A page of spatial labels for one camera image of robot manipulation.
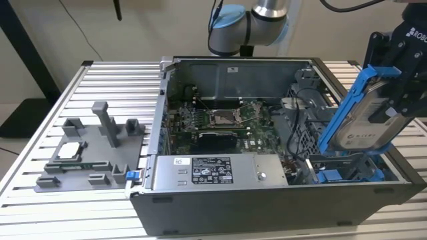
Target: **cable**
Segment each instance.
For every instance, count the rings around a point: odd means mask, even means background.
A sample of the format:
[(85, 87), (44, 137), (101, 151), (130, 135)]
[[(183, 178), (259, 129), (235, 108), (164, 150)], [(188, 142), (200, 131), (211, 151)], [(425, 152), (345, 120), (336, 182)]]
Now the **cable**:
[(373, 4), (379, 4), (380, 2), (383, 2), (384, 0), (372, 0), (368, 1), (360, 5), (352, 6), (352, 7), (347, 7), (347, 8), (337, 8), (333, 7), (332, 5), (328, 4), (327, 0), (320, 0), (320, 3), (323, 4), (323, 6), (325, 6), (327, 9), (329, 9), (331, 11), (336, 12), (336, 13), (348, 13), (352, 11), (356, 11), (359, 9), (363, 9), (365, 7), (372, 6)]
[(10, 154), (20, 155), (17, 152), (10, 151), (10, 150), (8, 150), (8, 149), (5, 149), (5, 148), (2, 148), (2, 147), (0, 147), (0, 150), (8, 152), (8, 153), (10, 153)]
[(300, 121), (300, 105), (299, 105), (299, 101), (297, 99), (300, 99), (308, 106), (309, 104), (307, 103), (307, 101), (299, 97), (299, 93), (303, 91), (303, 90), (312, 90), (312, 91), (316, 91), (319, 94), (321, 94), (321, 92), (316, 89), (316, 88), (311, 88), (311, 87), (303, 87), (301, 89), (299, 89), (295, 93), (295, 96), (293, 96), (293, 100), (295, 100), (295, 106), (296, 106), (296, 113), (295, 113), (295, 120), (293, 120), (293, 125), (292, 125), (292, 131), (291, 131), (291, 134), (287, 138), (287, 142), (285, 142), (285, 150), (287, 152), (291, 154), (291, 156), (293, 157), (295, 160), (300, 160), (300, 161), (304, 161), (304, 159), (299, 156), (299, 144), (296, 146), (296, 152), (292, 152), (291, 151), (291, 140), (292, 140), (292, 137), (296, 133), (296, 128), (297, 128), (297, 124), (299, 124), (299, 121)]
[(295, 135), (296, 128), (297, 128), (297, 124), (299, 124), (299, 120), (300, 120), (300, 105), (299, 105), (299, 102), (297, 102), (297, 100), (296, 100), (296, 97), (295, 97), (293, 99), (295, 99), (295, 105), (296, 105), (296, 113), (295, 113), (295, 120), (293, 120), (293, 125), (292, 125), (292, 131), (291, 131), (291, 134), (288, 135), (287, 142), (285, 142), (285, 150), (287, 150), (287, 152), (292, 155), (292, 157), (293, 157), (295, 160), (304, 161), (303, 158), (299, 157), (297, 154), (291, 151), (291, 140), (292, 140), (292, 137), (293, 137), (293, 135)]
[(212, 14), (213, 14), (215, 5), (216, 5), (216, 0), (213, 0), (211, 14), (209, 14), (209, 17), (208, 17), (208, 25), (207, 25), (207, 33), (208, 34), (211, 34)]
[(212, 33), (212, 30), (213, 30), (215, 21), (219, 18), (220, 11), (223, 9), (223, 3), (224, 3), (224, 0), (220, 0), (220, 2), (217, 4), (217, 7), (216, 7), (216, 10), (213, 12), (215, 5), (216, 5), (216, 0), (213, 0), (211, 15), (209, 15), (209, 19), (208, 19), (208, 35), (207, 35), (207, 48), (208, 48), (209, 51), (211, 51), (211, 43), (209, 43), (211, 42), (211, 33)]
[(88, 44), (88, 46), (92, 48), (92, 50), (93, 50), (93, 52), (96, 53), (96, 55), (97, 55), (98, 59), (100, 59), (101, 61), (104, 61), (104, 59), (101, 58), (100, 53), (96, 51), (94, 47), (93, 47), (93, 46), (92, 46), (92, 44), (89, 43), (88, 37), (86, 37), (86, 35), (85, 35), (85, 32), (82, 31), (82, 29), (81, 29), (81, 27), (80, 27), (80, 25), (78, 25), (78, 23), (77, 23), (76, 19), (74, 19), (74, 18), (73, 18), (73, 16), (70, 15), (70, 13), (69, 13), (69, 11), (68, 11), (68, 9), (66, 9), (66, 7), (65, 7), (65, 5), (64, 5), (62, 1), (61, 1), (61, 0), (57, 0), (57, 1), (58, 1), (58, 3), (60, 3), (61, 7), (64, 8), (64, 10), (65, 10), (65, 12), (66, 12), (68, 16), (70, 17), (70, 19), (72, 19), (72, 21), (73, 21), (74, 25), (77, 26), (77, 28), (78, 28), (78, 30), (80, 30), (80, 32), (81, 32), (81, 34), (82, 34), (82, 37), (84, 37), (84, 39), (85, 39), (85, 42), (86, 42), (86, 44)]

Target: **aluminum extrusion table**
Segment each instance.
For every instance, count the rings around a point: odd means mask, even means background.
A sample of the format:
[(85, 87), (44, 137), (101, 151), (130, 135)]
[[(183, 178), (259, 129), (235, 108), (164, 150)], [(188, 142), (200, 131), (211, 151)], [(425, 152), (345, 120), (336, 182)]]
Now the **aluminum extrusion table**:
[[(348, 90), (360, 67), (347, 61), (324, 62)], [(90, 111), (108, 101), (117, 124), (137, 118), (147, 124), (138, 165), (147, 145), (160, 85), (159, 62), (94, 62), (81, 66), (50, 113), (0, 182), (0, 240), (156, 239), (148, 237), (124, 189), (34, 193), (32, 187), (64, 134), (68, 117), (100, 124)], [(427, 180), (427, 127), (415, 119), (392, 141)], [(397, 240), (427, 239), (427, 191), (401, 205), (381, 208), (359, 226), (183, 237), (228, 239)]]

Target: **white wall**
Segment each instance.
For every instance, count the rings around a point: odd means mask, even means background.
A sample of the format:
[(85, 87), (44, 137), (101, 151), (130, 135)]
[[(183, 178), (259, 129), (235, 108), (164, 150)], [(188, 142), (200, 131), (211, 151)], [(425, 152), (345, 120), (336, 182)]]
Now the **white wall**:
[[(161, 56), (209, 55), (212, 0), (121, 0), (117, 21), (112, 0), (62, 0), (105, 61), (156, 61)], [(244, 4), (252, 0), (225, 3)], [(97, 60), (57, 0), (10, 0), (53, 78), (66, 85), (82, 60)], [(275, 56), (277, 46), (257, 47)]]
[[(25, 30), (61, 88), (84, 60), (97, 60), (85, 39), (57, 0), (9, 0)], [(105, 61), (156, 61), (161, 56), (208, 55), (207, 25), (212, 0), (121, 0), (122, 21), (117, 21), (112, 0), (62, 0), (89, 42)], [(255, 0), (225, 0), (249, 9)], [(328, 0), (347, 7), (365, 0)], [(317, 0), (301, 0), (295, 14), (293, 34), (280, 49), (284, 56), (361, 62), (371, 32), (388, 31), (399, 24), (404, 4), (385, 1), (351, 13), (327, 10)], [(256, 56), (275, 56), (277, 46), (256, 47)], [(10, 69), (9, 55), (1, 69)], [(24, 80), (25, 96), (40, 95), (32, 80)], [(16, 88), (2, 88), (16, 94)]]
[[(367, 0), (328, 0), (339, 8), (365, 3)], [(372, 32), (389, 32), (401, 23), (403, 3), (384, 1), (355, 12), (329, 11), (319, 0), (303, 0), (288, 48), (283, 56), (319, 57), (323, 60), (363, 62)]]
[(25, 98), (42, 98), (34, 79), (0, 29), (0, 104), (16, 104)]

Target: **blue latch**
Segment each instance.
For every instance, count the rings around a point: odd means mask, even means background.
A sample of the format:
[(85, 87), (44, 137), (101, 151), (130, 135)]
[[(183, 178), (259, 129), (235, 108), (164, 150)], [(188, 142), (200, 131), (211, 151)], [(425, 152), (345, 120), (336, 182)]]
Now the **blue latch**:
[(140, 180), (140, 171), (128, 171), (125, 173), (125, 180), (126, 181), (137, 181), (137, 180)]

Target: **warning label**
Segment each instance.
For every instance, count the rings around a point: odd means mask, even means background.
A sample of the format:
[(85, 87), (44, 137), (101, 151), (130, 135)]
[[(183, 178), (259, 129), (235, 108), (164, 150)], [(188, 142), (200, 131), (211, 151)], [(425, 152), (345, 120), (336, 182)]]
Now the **warning label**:
[(232, 184), (233, 171), (229, 157), (193, 157), (193, 184)]

